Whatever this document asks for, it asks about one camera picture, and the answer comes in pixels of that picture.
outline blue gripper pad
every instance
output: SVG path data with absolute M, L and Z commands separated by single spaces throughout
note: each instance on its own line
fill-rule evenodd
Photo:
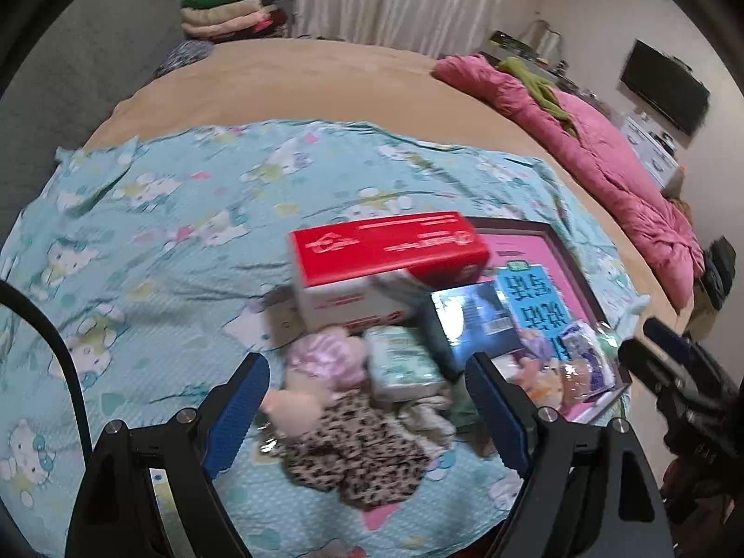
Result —
M 488 428 L 501 461 L 524 477 L 530 468 L 527 431 L 475 357 L 468 359 L 465 364 L 465 387 Z
M 202 460 L 202 469 L 214 480 L 218 473 L 230 469 L 235 461 L 240 446 L 248 434 L 248 428 L 258 411 L 258 407 L 269 388 L 269 362 L 262 356 L 257 358 L 243 378 L 237 380 L 237 388 L 222 408 L 214 424 L 209 428 L 207 451 Z M 241 373 L 241 367 L 221 389 L 229 390 L 235 378 Z

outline wall-mounted tv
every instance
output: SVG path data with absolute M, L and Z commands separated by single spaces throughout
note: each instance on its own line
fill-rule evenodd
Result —
M 678 61 L 635 41 L 620 81 L 688 136 L 708 112 L 711 93 Z

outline stacked blankets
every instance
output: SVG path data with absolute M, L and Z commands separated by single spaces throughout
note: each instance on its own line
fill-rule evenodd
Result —
M 262 38 L 286 22 L 273 0 L 183 0 L 181 16 L 189 37 L 214 42 Z

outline cardboard box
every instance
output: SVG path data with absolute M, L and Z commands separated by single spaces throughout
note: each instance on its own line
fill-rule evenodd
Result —
M 457 212 L 409 214 L 294 231 L 295 293 L 307 329 L 395 324 L 429 292 L 475 283 L 489 252 Z

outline pink comforter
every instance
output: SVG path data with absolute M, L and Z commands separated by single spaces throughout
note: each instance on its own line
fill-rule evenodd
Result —
M 494 69 L 481 55 L 438 61 L 434 77 L 485 100 L 518 123 L 618 221 L 679 311 L 693 293 L 704 262 L 690 223 L 653 184 L 622 134 L 593 107 L 556 90 L 578 139 L 544 111 L 522 82 Z

